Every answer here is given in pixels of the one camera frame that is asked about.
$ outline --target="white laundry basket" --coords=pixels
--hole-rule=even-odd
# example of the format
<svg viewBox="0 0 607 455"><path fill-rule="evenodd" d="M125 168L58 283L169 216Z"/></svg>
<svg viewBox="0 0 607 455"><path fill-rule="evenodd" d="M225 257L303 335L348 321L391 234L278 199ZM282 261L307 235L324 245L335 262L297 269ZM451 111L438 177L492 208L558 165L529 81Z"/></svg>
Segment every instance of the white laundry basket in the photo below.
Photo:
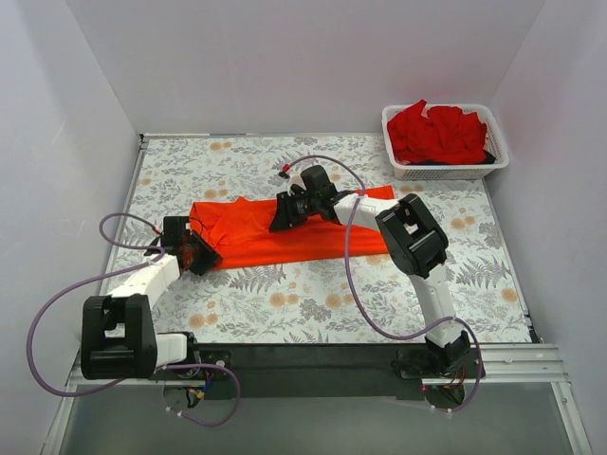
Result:
<svg viewBox="0 0 607 455"><path fill-rule="evenodd" d="M400 111L407 109L411 104L401 106L388 106L381 112L381 126L383 128L383 137L386 142L386 152L390 157L390 162L395 168L396 178L412 179L412 180L436 180L436 179L463 179L474 180L483 178L485 175L495 169L502 169L507 166L510 158L506 149L506 142L502 136L500 128L497 126L497 121L491 111L481 104L427 104L427 108L433 106L451 105L457 106L464 111L464 114L476 112L478 119L487 125L487 140L485 150L495 156L493 164L478 164L466 166L411 166L400 164L395 160L395 153L392 150L392 142L388 135L388 121L390 121Z"/></svg>

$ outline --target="white wall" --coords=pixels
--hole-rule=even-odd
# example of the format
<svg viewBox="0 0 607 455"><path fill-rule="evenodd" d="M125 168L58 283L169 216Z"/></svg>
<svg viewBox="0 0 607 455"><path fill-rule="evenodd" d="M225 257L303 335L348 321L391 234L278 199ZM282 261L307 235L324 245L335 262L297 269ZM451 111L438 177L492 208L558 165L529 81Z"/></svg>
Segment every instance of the white wall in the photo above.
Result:
<svg viewBox="0 0 607 455"><path fill-rule="evenodd" d="M58 290L103 269L98 220L121 208L137 135L63 0L0 2L0 453L39 453L59 399L26 363L26 332ZM41 325L36 357L61 387L89 286Z"/></svg>
<svg viewBox="0 0 607 455"><path fill-rule="evenodd" d="M489 103L544 0L67 0L140 133L379 131Z"/></svg>
<svg viewBox="0 0 607 455"><path fill-rule="evenodd" d="M557 342L607 453L607 5L548 0L491 108L509 142L489 188L538 332Z"/></svg>

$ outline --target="red cloth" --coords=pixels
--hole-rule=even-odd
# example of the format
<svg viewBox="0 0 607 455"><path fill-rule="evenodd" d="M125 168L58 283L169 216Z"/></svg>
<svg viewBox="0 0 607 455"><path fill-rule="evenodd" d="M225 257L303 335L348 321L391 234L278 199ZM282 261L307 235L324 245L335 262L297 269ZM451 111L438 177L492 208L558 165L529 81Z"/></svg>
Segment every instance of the red cloth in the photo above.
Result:
<svg viewBox="0 0 607 455"><path fill-rule="evenodd" d="M459 107L434 106L424 116L424 100L388 122L388 134L398 162L480 164L485 158L487 126L477 114Z"/></svg>
<svg viewBox="0 0 607 455"><path fill-rule="evenodd" d="M380 199L395 197L391 186L372 188L367 194ZM217 269L343 257L345 226L315 215L301 226L270 233L275 213L276 199L195 202L190 225L222 256ZM352 256L388 251L379 232L354 226L350 235Z"/></svg>

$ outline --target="gray floor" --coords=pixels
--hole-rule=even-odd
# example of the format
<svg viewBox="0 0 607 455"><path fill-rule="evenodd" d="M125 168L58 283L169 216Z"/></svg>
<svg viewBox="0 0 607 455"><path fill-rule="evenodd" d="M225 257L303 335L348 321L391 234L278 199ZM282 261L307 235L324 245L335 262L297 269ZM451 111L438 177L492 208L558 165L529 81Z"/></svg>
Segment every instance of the gray floor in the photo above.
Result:
<svg viewBox="0 0 607 455"><path fill-rule="evenodd" d="M203 402L194 413L212 419L230 406ZM263 399L244 400L231 421L208 429L163 407L157 386L80 398L61 453L572 453L550 384L485 384L451 418L390 398Z"/></svg>

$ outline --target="floral tablecloth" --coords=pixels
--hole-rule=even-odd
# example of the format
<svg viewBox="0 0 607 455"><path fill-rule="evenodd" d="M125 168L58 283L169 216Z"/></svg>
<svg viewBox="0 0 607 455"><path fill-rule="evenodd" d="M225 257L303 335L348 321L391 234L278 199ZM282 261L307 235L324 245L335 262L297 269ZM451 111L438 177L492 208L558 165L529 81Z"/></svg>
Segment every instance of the floral tablecloth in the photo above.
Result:
<svg viewBox="0 0 607 455"><path fill-rule="evenodd" d="M129 211L153 221L186 215L194 201L274 198L282 166L301 155L331 155L369 187L391 184L396 197L418 193L446 231L448 280L457 314L483 342L530 341L524 311L483 182L398 181L379 136L276 136L152 139L142 160ZM356 182L322 163L339 189ZM154 234L128 221L120 239L149 244ZM112 269L141 261L120 250ZM374 321L393 334L424 325L413 286L388 255L352 261L355 283ZM126 279L117 277L109 289ZM186 272L156 303L158 332L192 331L202 342L388 341L367 326L346 283L343 259Z"/></svg>

